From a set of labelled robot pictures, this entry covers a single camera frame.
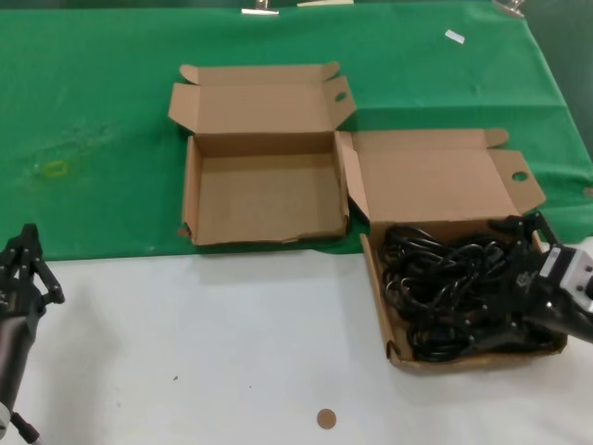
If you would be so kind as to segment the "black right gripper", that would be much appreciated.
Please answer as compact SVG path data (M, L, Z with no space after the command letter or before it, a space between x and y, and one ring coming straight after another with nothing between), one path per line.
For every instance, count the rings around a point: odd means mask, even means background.
M527 321L549 321L546 291L539 272L557 236L540 212L490 219L488 226L524 241L530 249L515 249L503 275L502 309L508 317L485 320L467 329L472 348L478 352L535 353L552 348L552 333Z

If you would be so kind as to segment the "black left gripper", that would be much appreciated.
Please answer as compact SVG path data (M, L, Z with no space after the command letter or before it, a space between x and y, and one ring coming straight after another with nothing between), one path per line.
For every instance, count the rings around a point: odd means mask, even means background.
M19 235L10 238L1 251L1 327L24 328L30 335L37 333L45 305L63 304L61 284L43 258L38 228L24 224ZM17 273L36 273L46 288L44 294L32 280L13 278Z

